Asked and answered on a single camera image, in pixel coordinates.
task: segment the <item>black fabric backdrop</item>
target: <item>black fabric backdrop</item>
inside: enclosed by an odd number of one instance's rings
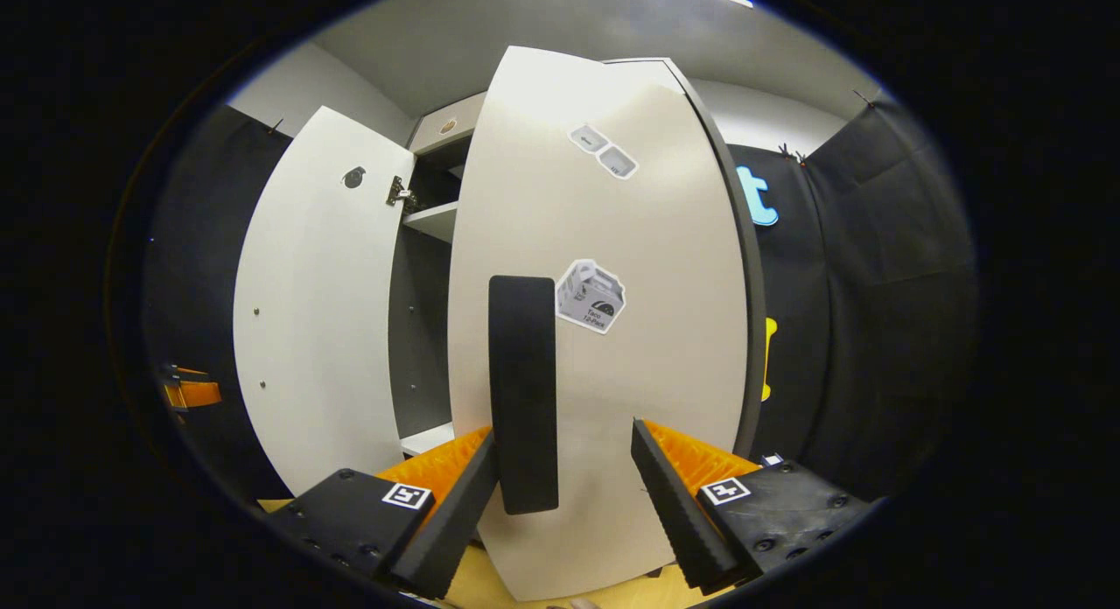
[[[963,207],[928,134],[876,102],[792,158],[731,147],[778,210],[756,226],[778,322],[752,457],[778,452],[871,499],[905,486],[964,395],[978,284]]]
[[[241,397],[233,355],[233,290],[249,221],[291,138],[217,106],[176,158],[152,217],[142,327],[153,371],[206,371],[222,401],[183,415],[181,429],[243,502],[291,497]]]

